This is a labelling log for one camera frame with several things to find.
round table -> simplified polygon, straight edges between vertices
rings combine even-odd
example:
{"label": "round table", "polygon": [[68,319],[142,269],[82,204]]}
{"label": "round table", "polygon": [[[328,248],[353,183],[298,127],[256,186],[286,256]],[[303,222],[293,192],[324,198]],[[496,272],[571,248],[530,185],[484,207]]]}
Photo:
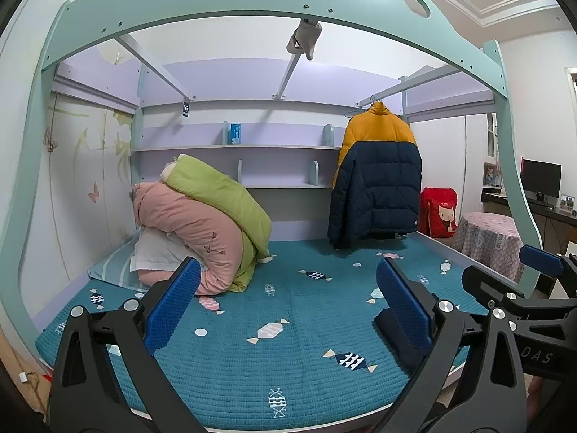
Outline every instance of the round table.
{"label": "round table", "polygon": [[465,213],[451,243],[453,249],[518,282],[523,272],[523,242],[513,218],[493,213]]}

picture frame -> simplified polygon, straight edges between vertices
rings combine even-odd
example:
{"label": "picture frame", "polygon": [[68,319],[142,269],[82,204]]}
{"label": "picture frame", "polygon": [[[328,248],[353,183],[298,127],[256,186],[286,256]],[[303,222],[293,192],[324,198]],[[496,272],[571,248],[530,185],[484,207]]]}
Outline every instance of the picture frame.
{"label": "picture frame", "polygon": [[573,211],[573,207],[575,206],[575,197],[571,195],[561,194],[561,202],[559,203],[559,208],[566,212]]}
{"label": "picture frame", "polygon": [[485,163],[483,170],[483,185],[487,187],[500,188],[503,182],[501,170],[498,165],[492,163]]}

quilted bedspread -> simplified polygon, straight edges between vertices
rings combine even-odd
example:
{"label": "quilted bedspread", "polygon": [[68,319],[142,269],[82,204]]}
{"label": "quilted bedspread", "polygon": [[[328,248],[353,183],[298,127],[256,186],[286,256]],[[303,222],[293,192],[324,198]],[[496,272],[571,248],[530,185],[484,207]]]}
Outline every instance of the quilted bedspread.
{"label": "quilted bedspread", "polygon": [[[168,345],[166,376],[206,427],[274,430],[366,414],[392,403],[408,381],[373,318],[387,306],[376,288],[383,256],[461,310],[485,309],[461,285],[462,269],[410,237],[334,252],[328,241],[272,242],[244,293],[195,298]],[[70,309],[117,308],[134,290],[91,280],[36,341],[54,363]],[[111,359],[130,406],[145,411],[123,365]],[[455,365],[464,361],[461,352]]]}

pink comforter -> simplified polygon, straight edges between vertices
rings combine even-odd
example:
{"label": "pink comforter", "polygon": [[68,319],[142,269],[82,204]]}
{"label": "pink comforter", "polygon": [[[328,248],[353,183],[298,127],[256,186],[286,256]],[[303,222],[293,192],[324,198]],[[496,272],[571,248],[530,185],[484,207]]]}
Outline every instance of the pink comforter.
{"label": "pink comforter", "polygon": [[[196,294],[226,291],[233,283],[242,260],[242,233],[223,212],[161,182],[142,182],[135,186],[135,220],[164,232],[175,232],[200,255],[207,266]],[[167,279],[171,272],[140,271],[140,280],[152,285]]]}

dark blue cloth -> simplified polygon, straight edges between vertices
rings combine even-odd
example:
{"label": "dark blue cloth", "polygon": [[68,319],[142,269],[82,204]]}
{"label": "dark blue cloth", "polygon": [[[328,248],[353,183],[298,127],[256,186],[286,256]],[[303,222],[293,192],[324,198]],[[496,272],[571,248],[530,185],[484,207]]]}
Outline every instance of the dark blue cloth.
{"label": "dark blue cloth", "polygon": [[357,141],[331,194],[328,238],[347,247],[363,238],[417,230],[422,164],[414,143]]}

